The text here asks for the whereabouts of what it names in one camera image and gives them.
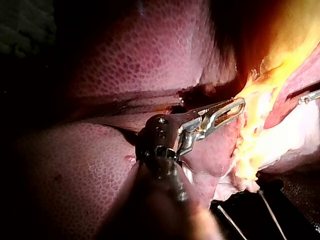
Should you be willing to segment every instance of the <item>metal jaw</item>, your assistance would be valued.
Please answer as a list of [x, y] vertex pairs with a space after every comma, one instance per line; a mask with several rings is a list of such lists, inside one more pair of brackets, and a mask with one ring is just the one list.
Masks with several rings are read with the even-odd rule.
[[187, 113], [173, 114], [172, 117], [176, 121], [184, 122], [178, 129], [182, 138], [179, 155], [189, 153], [197, 141], [236, 119], [243, 112], [245, 105], [245, 99], [240, 97], [196, 108]]
[[[190, 152], [195, 142], [236, 119], [245, 108], [245, 99], [230, 99], [180, 114], [151, 117], [140, 132], [149, 155], [178, 159]], [[147, 154], [139, 151], [139, 156]]]

